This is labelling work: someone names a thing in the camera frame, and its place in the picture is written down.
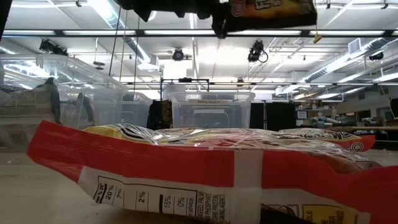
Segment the wall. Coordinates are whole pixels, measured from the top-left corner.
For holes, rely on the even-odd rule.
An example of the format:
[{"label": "wall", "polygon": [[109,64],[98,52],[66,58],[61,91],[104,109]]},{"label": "wall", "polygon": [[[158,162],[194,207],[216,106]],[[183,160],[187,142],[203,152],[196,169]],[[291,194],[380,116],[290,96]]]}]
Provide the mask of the wall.
[{"label": "wall", "polygon": [[358,93],[352,94],[345,98],[346,102],[337,104],[336,109],[339,114],[371,110],[371,116],[376,116],[378,108],[389,107],[389,98],[398,98],[398,86],[389,86],[387,95],[380,95],[378,89],[366,91],[364,100],[358,99]]}]

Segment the table surface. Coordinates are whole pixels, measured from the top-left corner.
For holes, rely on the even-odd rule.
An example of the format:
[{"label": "table surface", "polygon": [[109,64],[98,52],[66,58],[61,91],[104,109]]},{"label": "table surface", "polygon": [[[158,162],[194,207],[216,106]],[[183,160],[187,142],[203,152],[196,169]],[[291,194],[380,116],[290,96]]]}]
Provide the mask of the table surface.
[{"label": "table surface", "polygon": [[[398,165],[398,152],[363,154],[385,166]],[[199,223],[175,215],[96,204],[76,183],[35,164],[24,153],[0,153],[0,199],[2,224]]]}]

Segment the clear plastic storage bin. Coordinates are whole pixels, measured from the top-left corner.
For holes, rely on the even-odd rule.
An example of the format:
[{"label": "clear plastic storage bin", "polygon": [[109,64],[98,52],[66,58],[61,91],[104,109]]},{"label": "clear plastic storage bin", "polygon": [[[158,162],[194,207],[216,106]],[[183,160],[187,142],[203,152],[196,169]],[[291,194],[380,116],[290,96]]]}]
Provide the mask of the clear plastic storage bin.
[{"label": "clear plastic storage bin", "polygon": [[151,104],[152,100],[142,93],[124,95],[121,122],[146,128]]},{"label": "clear plastic storage bin", "polygon": [[27,145],[42,120],[84,129],[120,123],[128,88],[62,55],[0,55],[0,147]]},{"label": "clear plastic storage bin", "polygon": [[169,93],[175,128],[249,128],[254,93]]}]

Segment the ceiling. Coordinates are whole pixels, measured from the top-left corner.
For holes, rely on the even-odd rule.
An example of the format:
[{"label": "ceiling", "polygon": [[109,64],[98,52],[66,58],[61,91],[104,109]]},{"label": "ceiling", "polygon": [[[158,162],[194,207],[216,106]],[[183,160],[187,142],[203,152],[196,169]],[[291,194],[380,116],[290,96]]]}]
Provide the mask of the ceiling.
[{"label": "ceiling", "polygon": [[[331,0],[331,9],[325,9],[326,1],[317,1],[319,29],[396,29],[398,27],[398,1],[388,0],[389,7],[380,9],[384,1],[378,0]],[[51,4],[74,4],[75,1],[61,0],[13,0],[6,29],[109,29],[107,23],[86,1],[80,1],[83,7],[46,7]],[[129,29],[189,29],[191,28],[189,15],[183,19],[173,13],[157,12],[149,22],[139,20],[138,16],[129,11],[121,11],[121,21],[127,21]],[[194,19],[194,29],[210,29],[211,18],[207,20]],[[262,40],[267,46],[269,60],[261,67],[254,67],[247,60],[249,48],[256,40]],[[218,40],[216,37],[140,37],[138,43],[148,54],[154,54],[160,59],[161,65],[173,63],[170,52],[175,48],[182,48],[187,55],[193,55],[193,43],[197,45],[198,78],[209,78],[214,82],[231,82],[244,78],[247,82],[291,82],[294,72],[307,72],[322,66],[327,60],[348,49],[348,43],[355,38],[323,38],[317,44],[313,38],[278,37],[227,37]],[[3,38],[2,47],[12,49],[16,53],[40,53],[40,37]],[[51,37],[50,40],[62,47],[66,47],[70,55],[92,65],[94,60],[104,62],[104,73],[119,80],[121,74],[123,82],[131,82],[136,72],[139,80],[150,82],[159,80],[158,72],[145,72],[136,69],[133,51],[123,44],[122,39],[99,38],[98,50],[95,56],[94,38],[66,38]],[[394,57],[395,45],[389,49],[388,56]],[[112,69],[109,72],[111,52],[115,52]],[[368,62],[367,66],[380,62]],[[180,66],[187,68],[187,76],[194,77],[191,60],[183,61]],[[364,60],[358,60],[337,71],[343,76],[355,74],[365,69]]]}]

